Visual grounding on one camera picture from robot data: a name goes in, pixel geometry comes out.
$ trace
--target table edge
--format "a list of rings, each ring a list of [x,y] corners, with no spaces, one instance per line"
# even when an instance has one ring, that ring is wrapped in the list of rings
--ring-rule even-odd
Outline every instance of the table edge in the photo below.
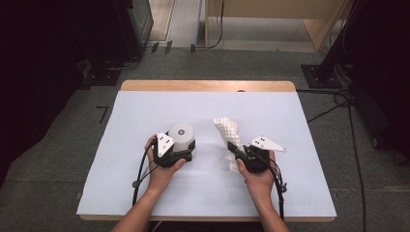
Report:
[[[121,91],[296,92],[288,80],[125,80]]]
[[[124,216],[110,215],[79,215],[83,220],[121,220]],[[286,222],[330,222],[335,217],[285,217]],[[151,216],[151,221],[224,221],[224,222],[253,222],[260,221],[259,217],[161,217]]]

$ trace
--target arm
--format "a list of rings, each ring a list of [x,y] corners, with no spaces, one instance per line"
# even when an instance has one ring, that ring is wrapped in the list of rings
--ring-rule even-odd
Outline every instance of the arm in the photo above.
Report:
[[[270,153],[271,159],[275,160],[275,153]],[[274,186],[274,176],[269,170],[263,173],[249,173],[245,164],[237,159],[239,172],[245,177],[250,197],[260,216],[263,228],[269,232],[289,231],[283,220],[275,211],[272,203],[271,192]]]
[[[147,147],[153,139],[154,136],[148,140],[145,147]],[[157,165],[153,163],[154,154],[152,149],[148,151],[148,160],[150,162],[150,170],[156,168]],[[157,167],[151,172],[147,190],[112,231],[143,231],[157,201],[171,182],[172,176],[185,162],[184,159],[180,159],[172,167]]]

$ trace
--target forearm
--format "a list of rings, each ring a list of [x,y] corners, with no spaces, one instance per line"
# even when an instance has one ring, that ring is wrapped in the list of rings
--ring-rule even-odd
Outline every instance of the forearm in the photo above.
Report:
[[[112,231],[143,231],[160,197],[159,191],[146,191]]]
[[[265,232],[289,231],[276,212],[271,197],[252,198]]]

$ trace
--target cable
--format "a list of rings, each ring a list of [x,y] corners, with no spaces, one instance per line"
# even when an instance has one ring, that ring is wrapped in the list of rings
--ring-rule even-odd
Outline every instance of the cable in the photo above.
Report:
[[[332,46],[332,32],[329,34],[329,46]]]
[[[212,48],[216,47],[220,43],[220,40],[222,39],[222,35],[223,35],[223,7],[224,7],[224,5],[225,5],[225,0],[222,1],[222,9],[220,10],[220,38],[218,39],[217,43],[215,43],[215,45],[207,47],[208,49],[212,49]]]
[[[145,177],[147,177],[148,175],[150,175],[153,171],[155,171],[155,169],[157,169],[159,167],[159,165],[157,164],[157,166],[155,166],[151,171],[149,171],[147,174],[145,174],[142,178],[141,178],[141,182],[145,179]]]
[[[222,8],[220,10],[220,26],[218,24],[218,17],[217,17],[217,26],[220,28],[220,38],[218,39],[217,43],[215,43],[212,46],[208,46],[208,47],[207,46],[195,47],[194,49],[212,49],[212,48],[216,47],[218,44],[220,44],[220,40],[222,40],[222,35],[223,35],[223,9],[224,9],[224,5],[225,5],[225,0],[222,0]]]
[[[127,69],[130,69],[130,68],[132,68],[136,63],[138,63],[138,61],[139,61],[139,58],[138,57],[132,57],[133,59],[136,59],[135,60],[135,62],[133,62],[131,65],[129,65],[129,66],[125,66],[125,67],[120,67],[120,68],[107,68],[108,70],[112,70],[112,71],[119,71],[119,70],[127,70]]]
[[[310,90],[300,90],[298,92],[302,92],[302,93],[313,93],[313,94],[323,94],[323,91],[317,91],[318,93],[316,93],[316,91],[310,91]],[[356,159],[356,166],[358,169],[358,175],[359,175],[359,182],[360,182],[360,186],[361,186],[361,196],[362,196],[362,229],[364,232],[366,232],[366,196],[365,196],[365,184],[363,182],[363,175],[362,175],[362,168],[360,166],[360,162],[359,162],[359,155],[358,155],[358,149],[357,149],[357,143],[356,143],[356,133],[355,133],[355,129],[354,129],[354,125],[353,125],[353,117],[352,117],[352,110],[351,110],[351,105],[353,103],[353,97],[351,98],[347,98],[346,96],[348,96],[350,94],[349,90],[345,89],[345,90],[340,90],[335,92],[334,94],[334,102],[337,106],[347,106],[348,109],[348,113],[349,113],[349,122],[350,122],[350,130],[352,133],[352,141],[353,141],[353,149],[354,149],[354,154],[355,154],[355,159]],[[343,103],[340,103],[337,101],[337,96],[342,96],[345,98],[345,101]],[[321,113],[321,116],[325,115],[326,113],[329,113],[331,110],[328,110],[327,112]]]
[[[342,80],[345,84],[347,85],[351,85],[352,84],[352,80],[347,76],[347,71],[344,70],[340,64],[336,64],[335,65],[335,74],[337,75],[337,77]]]
[[[355,158],[356,158],[356,165],[358,168],[358,174],[359,174],[359,181],[360,181],[360,187],[361,187],[361,193],[362,193],[362,229],[364,232],[366,232],[366,199],[365,199],[365,185],[363,183],[363,176],[362,176],[362,168],[359,163],[359,156],[358,156],[358,149],[356,145],[356,135],[355,135],[355,129],[353,126],[353,119],[352,119],[352,110],[350,107],[350,104],[347,105],[347,109],[349,110],[349,121],[350,121],[350,130],[352,131],[352,140],[353,140],[353,149],[355,152]]]
[[[150,171],[147,175],[145,175],[142,180],[141,180],[141,172],[142,172],[142,166],[144,165],[145,162],[145,158],[147,157],[148,151],[150,150],[150,148],[157,142],[157,139],[155,138],[145,149],[144,155],[142,155],[142,160],[141,160],[141,164],[139,165],[139,171],[138,171],[138,177],[136,179],[136,181],[134,181],[132,183],[132,186],[134,187],[133,190],[133,197],[132,197],[132,205],[135,205],[136,202],[136,197],[138,195],[138,191],[139,191],[139,185],[141,184],[141,182],[144,180],[144,178],[150,174],[152,171],[154,171],[156,168],[154,168],[152,171]]]
[[[154,227],[154,229],[153,229],[151,232],[155,232],[161,224],[162,224],[162,220],[160,220],[160,221],[156,224],[156,226]]]
[[[342,32],[342,35],[341,35],[341,45],[342,45],[342,48],[343,48],[343,54],[346,55],[347,57],[349,57],[349,55],[348,55],[349,53],[353,54],[353,57],[356,56],[356,54],[354,52],[347,52],[346,51],[345,37],[346,37],[346,31],[349,28],[350,18],[352,16],[352,14],[356,11],[356,8],[358,6],[358,2],[359,2],[359,0],[355,0],[355,2],[353,3],[352,10],[350,11],[349,16],[346,18],[346,23],[344,24],[343,32]]]
[[[396,155],[396,153],[393,153],[393,164],[395,165],[395,170],[397,171],[398,175],[400,176],[401,179],[403,179],[403,175],[401,175],[401,172],[400,172],[400,170],[398,169],[398,165],[397,165],[397,163],[396,163],[396,161],[395,161],[395,155]]]
[[[278,203],[279,203],[279,215],[280,218],[282,220],[284,220],[284,212],[283,212],[283,203],[284,203],[284,199],[283,199],[283,191],[282,191],[282,187],[283,187],[283,180],[281,179],[281,173],[280,173],[280,168],[278,168],[278,165],[272,160],[272,162],[275,164],[275,166],[278,168],[278,174],[275,173],[275,170],[272,168],[271,164],[269,164],[268,162],[266,162],[263,158],[261,158],[259,155],[254,154],[258,159],[260,159],[263,163],[266,164],[266,166],[268,167],[269,171],[271,171],[272,175],[274,176],[274,182],[275,182],[275,187],[277,188],[277,192],[278,192]]]
[[[326,110],[322,113],[319,113],[319,114],[315,115],[313,118],[307,120],[308,124],[310,122],[312,122],[312,121],[314,121],[314,120],[316,120],[316,119],[318,119],[318,118],[332,112],[333,110],[337,109],[338,107],[350,105],[351,102],[353,101],[353,98],[347,98],[346,97],[346,95],[351,96],[348,89],[343,89],[343,90],[340,90],[340,91],[337,91],[337,92],[334,92],[334,91],[301,90],[301,89],[297,89],[296,91],[300,92],[300,93],[325,94],[325,95],[333,95],[334,96],[334,102],[335,102],[336,106],[334,106],[334,107],[332,107],[332,108],[330,108],[330,109],[328,109],[328,110]],[[345,99],[345,101],[340,103],[340,102],[337,101],[337,97],[343,97]]]

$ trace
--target white sheet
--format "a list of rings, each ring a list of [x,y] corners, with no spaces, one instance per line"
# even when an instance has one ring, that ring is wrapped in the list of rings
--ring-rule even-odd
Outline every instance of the white sheet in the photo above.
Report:
[[[77,214],[123,216],[147,139],[176,123],[195,129],[196,156],[178,171],[153,216],[257,217],[244,178],[229,172],[226,148],[213,125],[229,117],[244,144],[261,134],[286,147],[277,163],[288,191],[286,217],[335,217],[335,207],[296,93],[120,91],[90,169]],[[141,184],[139,196],[148,184]],[[272,192],[278,210],[276,189]]]

